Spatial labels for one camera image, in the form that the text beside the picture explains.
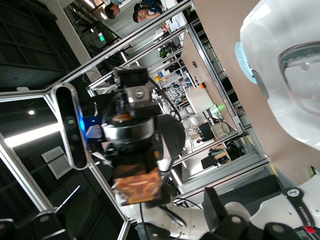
person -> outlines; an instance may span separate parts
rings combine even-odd
[[[104,11],[105,15],[109,19],[115,19],[120,14],[120,8],[119,5],[121,5],[126,0],[111,0],[110,4],[105,6]]]
[[[133,8],[134,13],[132,18],[136,23],[142,23],[146,19],[154,19],[164,13],[162,11],[162,5],[160,1],[149,0],[143,1],[142,4],[143,5],[137,3]]]

ceiling light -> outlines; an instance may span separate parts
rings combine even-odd
[[[58,132],[59,129],[60,129],[59,124],[55,123],[52,125],[40,127],[35,130],[27,131],[22,134],[8,137],[4,141],[9,147],[13,148],[13,147],[31,142],[33,140],[45,137],[47,135],[53,134],[55,132]]]
[[[126,56],[125,56],[125,54],[124,54],[123,52],[121,52],[121,55],[122,55],[124,61],[125,61],[125,62],[128,62],[128,60],[126,59]]]
[[[176,174],[176,171],[175,170],[171,170],[173,176],[174,176],[174,179],[176,180],[176,182],[178,183],[179,186],[182,186],[182,182],[180,181],[178,175]]]
[[[90,7],[95,8],[94,4],[90,0],[84,0]]]
[[[102,17],[103,19],[107,19],[107,16],[104,15],[102,12],[100,12],[100,15],[101,15],[101,17]]]

